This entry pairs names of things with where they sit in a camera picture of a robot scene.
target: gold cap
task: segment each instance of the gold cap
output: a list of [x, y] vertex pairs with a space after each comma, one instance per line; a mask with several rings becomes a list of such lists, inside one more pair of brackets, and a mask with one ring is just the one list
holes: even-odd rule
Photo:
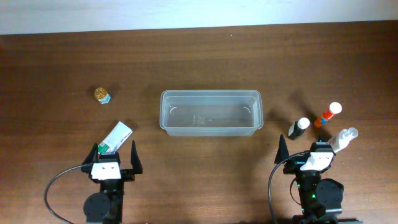
[[94, 91], [94, 97], [98, 100], [105, 98], [106, 94], [106, 90], [102, 87], [99, 87]]

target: black bottle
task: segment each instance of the black bottle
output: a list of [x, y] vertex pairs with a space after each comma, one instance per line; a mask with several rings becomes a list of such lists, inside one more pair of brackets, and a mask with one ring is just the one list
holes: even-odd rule
[[300, 120], [296, 121], [293, 125], [291, 125], [287, 137], [291, 140], [296, 140], [304, 133], [305, 129], [309, 126], [310, 126], [310, 120], [308, 118], [301, 118]]

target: wooden table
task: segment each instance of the wooden table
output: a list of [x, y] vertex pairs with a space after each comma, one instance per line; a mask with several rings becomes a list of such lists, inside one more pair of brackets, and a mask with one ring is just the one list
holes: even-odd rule
[[[313, 127], [355, 127], [359, 137], [323, 177], [345, 185], [343, 214], [365, 223], [398, 219], [398, 22], [354, 22], [177, 30], [1, 36], [1, 223], [58, 223], [44, 188], [81, 164], [117, 121], [134, 129], [120, 149], [130, 168], [134, 139], [144, 174], [125, 184], [123, 223], [267, 222], [268, 177], [279, 135], [333, 101], [343, 112]], [[93, 97], [97, 86], [112, 99]], [[170, 137], [159, 127], [164, 90], [259, 90], [264, 127], [250, 137]], [[293, 176], [278, 170], [272, 198], [279, 218], [301, 214]], [[61, 216], [84, 223], [83, 204], [99, 191], [73, 171], [50, 189]]]

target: orange bottle with white cap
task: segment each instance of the orange bottle with white cap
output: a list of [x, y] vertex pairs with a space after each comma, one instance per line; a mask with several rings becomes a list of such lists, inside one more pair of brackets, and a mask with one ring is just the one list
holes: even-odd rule
[[333, 102], [330, 104], [329, 109], [325, 111], [314, 123], [315, 127], [320, 128], [322, 125], [326, 124], [330, 118], [334, 115], [340, 113], [343, 110], [341, 104]]

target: white backdrop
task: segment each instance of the white backdrop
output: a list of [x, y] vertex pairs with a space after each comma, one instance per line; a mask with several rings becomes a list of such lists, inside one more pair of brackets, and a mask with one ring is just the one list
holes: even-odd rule
[[0, 0], [0, 34], [398, 19], [398, 0]]

